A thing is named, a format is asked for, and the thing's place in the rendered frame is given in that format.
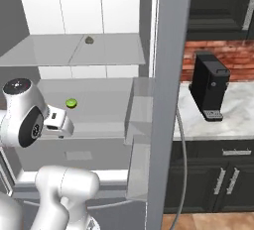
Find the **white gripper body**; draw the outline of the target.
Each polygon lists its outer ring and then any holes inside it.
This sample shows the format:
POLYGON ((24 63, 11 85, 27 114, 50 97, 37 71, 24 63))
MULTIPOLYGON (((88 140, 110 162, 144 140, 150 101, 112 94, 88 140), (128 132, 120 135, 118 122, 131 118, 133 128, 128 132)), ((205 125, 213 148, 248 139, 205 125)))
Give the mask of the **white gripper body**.
POLYGON ((73 123, 66 115, 53 114, 44 122, 43 134, 57 137, 71 137, 73 130, 73 123))

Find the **bright green round fruit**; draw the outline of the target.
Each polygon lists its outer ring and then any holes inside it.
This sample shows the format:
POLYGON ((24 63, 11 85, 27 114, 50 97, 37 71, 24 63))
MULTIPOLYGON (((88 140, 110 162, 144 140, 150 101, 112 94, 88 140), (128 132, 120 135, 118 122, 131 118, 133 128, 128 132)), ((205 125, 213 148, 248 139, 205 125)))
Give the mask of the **bright green round fruit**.
POLYGON ((70 98, 65 102, 67 108, 75 108, 77 106, 77 101, 74 98, 70 98))

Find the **grey fridge shelf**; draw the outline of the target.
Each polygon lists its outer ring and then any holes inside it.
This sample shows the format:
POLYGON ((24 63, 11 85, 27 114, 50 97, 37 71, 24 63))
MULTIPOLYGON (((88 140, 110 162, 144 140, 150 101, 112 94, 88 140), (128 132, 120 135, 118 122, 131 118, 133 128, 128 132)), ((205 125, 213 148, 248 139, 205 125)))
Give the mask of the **grey fridge shelf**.
POLYGON ((73 122, 73 138, 123 137, 131 78, 43 79, 38 83, 46 102, 64 109, 73 122), (65 102, 74 98, 75 108, 65 102))

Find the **grey fridge drawer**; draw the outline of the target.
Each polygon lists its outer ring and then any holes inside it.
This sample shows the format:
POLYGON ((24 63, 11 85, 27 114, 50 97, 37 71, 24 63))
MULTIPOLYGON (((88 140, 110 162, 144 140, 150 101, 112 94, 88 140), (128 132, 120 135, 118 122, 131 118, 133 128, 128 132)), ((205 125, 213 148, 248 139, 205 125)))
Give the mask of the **grey fridge drawer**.
POLYGON ((127 170, 131 147, 122 138, 38 140, 27 149, 17 148, 24 171, 42 166, 99 170, 127 170))

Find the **grey fridge door bin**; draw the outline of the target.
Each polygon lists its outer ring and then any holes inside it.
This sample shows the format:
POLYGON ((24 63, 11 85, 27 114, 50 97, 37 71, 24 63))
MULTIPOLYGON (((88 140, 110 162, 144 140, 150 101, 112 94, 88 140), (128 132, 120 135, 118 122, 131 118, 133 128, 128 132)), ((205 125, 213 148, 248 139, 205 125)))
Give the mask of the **grey fridge door bin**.
POLYGON ((147 201, 154 79, 135 77, 125 117, 125 146, 131 147, 126 198, 147 201))

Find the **glass fridge shelf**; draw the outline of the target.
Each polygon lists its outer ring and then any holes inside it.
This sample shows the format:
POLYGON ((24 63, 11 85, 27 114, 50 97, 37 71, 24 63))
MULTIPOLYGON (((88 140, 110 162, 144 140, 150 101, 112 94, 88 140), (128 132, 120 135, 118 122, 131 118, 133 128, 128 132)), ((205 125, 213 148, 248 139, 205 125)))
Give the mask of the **glass fridge shelf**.
POLYGON ((31 35, 0 57, 0 66, 144 64, 138 34, 31 35))

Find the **grey open fridge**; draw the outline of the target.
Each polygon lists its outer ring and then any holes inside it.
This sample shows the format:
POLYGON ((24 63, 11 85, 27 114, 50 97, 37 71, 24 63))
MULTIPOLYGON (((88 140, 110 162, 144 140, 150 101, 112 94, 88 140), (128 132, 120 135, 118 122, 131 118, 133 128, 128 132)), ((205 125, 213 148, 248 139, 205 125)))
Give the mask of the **grey open fridge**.
MULTIPOLYGON (((37 87, 43 79, 149 77, 155 84, 158 14, 159 0, 0 0, 0 57, 31 35, 138 34, 145 59, 127 65, 0 66, 0 110, 7 108, 3 86, 14 78, 28 78, 37 87)), ((57 139, 89 138, 42 133, 38 140, 57 139)), ((0 191, 22 206, 24 230, 30 230, 40 205, 38 171, 24 171, 16 149, 0 147, 0 191)), ((128 171, 90 171, 98 175, 99 189, 86 207, 100 230, 146 230, 147 201, 126 198, 128 171)))

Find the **grey fridge door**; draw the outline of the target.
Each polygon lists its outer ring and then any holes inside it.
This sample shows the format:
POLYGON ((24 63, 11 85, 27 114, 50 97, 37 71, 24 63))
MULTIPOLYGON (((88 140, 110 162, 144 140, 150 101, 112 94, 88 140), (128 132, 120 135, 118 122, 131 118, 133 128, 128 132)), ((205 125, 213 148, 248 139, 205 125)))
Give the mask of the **grey fridge door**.
POLYGON ((161 230, 191 0, 159 0, 146 230, 161 230))

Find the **dark drawer front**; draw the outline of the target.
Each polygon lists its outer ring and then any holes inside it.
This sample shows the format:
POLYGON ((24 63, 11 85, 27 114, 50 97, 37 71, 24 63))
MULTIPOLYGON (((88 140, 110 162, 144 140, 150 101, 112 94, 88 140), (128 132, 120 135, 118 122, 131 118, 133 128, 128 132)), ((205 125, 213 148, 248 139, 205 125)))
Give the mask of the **dark drawer front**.
POLYGON ((209 141, 186 141, 187 156, 189 160, 196 159, 223 159, 230 158, 222 155, 223 150, 246 150, 252 151, 250 156, 236 156, 254 158, 254 140, 209 140, 209 141))

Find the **dark cupboard door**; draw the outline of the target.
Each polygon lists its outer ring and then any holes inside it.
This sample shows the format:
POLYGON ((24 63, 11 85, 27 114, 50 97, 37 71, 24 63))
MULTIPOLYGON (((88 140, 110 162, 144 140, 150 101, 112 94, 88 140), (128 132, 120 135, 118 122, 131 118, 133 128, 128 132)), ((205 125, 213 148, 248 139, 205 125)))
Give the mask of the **dark cupboard door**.
MULTIPOLYGON (((211 212, 217 195, 213 194, 221 166, 188 166, 188 182, 182 213, 211 212)), ((183 167, 169 170, 164 212, 176 213, 183 189, 183 167)))
POLYGON ((223 212, 253 212, 254 211, 254 167, 249 164, 234 164, 230 167, 222 193, 219 210, 223 212), (234 168, 240 170, 238 179, 231 194, 226 194, 234 168))

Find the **black coffee machine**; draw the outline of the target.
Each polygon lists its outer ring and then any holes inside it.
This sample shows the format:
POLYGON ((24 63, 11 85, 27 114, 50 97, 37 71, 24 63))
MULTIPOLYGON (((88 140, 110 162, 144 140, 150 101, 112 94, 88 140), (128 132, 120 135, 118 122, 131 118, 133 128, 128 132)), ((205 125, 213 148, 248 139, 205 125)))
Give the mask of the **black coffee machine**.
POLYGON ((190 94, 207 122, 220 122, 230 70, 211 52, 196 52, 190 94))

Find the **dark wall cupboard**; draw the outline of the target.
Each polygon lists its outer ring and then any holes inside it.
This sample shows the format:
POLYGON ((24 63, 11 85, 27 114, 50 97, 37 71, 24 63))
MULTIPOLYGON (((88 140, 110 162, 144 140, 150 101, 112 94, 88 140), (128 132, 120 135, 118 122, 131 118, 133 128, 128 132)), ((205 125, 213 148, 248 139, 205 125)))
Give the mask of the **dark wall cupboard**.
POLYGON ((254 39, 254 0, 191 0, 188 41, 254 39))

